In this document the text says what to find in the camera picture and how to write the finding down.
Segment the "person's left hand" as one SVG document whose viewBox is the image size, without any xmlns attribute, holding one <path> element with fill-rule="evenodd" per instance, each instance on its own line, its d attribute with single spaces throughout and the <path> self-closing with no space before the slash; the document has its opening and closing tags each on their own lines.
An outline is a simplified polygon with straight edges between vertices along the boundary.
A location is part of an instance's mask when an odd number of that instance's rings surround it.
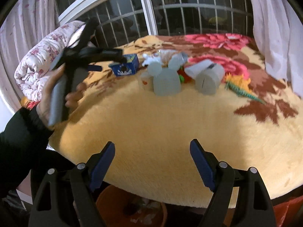
<svg viewBox="0 0 303 227">
<path fill-rule="evenodd" d="M 50 103 L 52 90 L 59 79 L 64 75 L 65 65 L 61 65 L 56 70 L 53 70 L 49 76 L 47 82 L 44 85 L 42 91 L 41 101 L 37 105 L 37 113 L 43 124 L 49 129 L 54 130 L 54 126 L 49 126 L 50 117 Z M 74 112 L 74 110 L 79 106 L 79 101 L 83 98 L 83 92 L 86 90 L 87 85 L 84 82 L 78 84 L 76 91 L 70 92 L 65 97 L 65 106 Z"/>
</svg>

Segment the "black sleeved left forearm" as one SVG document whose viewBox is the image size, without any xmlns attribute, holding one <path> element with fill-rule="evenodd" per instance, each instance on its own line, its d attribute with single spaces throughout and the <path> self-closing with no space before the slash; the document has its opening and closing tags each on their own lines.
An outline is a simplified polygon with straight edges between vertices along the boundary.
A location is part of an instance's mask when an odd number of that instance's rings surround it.
<svg viewBox="0 0 303 227">
<path fill-rule="evenodd" d="M 19 109 L 1 133 L 1 198 L 15 190 L 27 177 L 34 162 L 46 150 L 53 134 L 37 109 Z"/>
</svg>

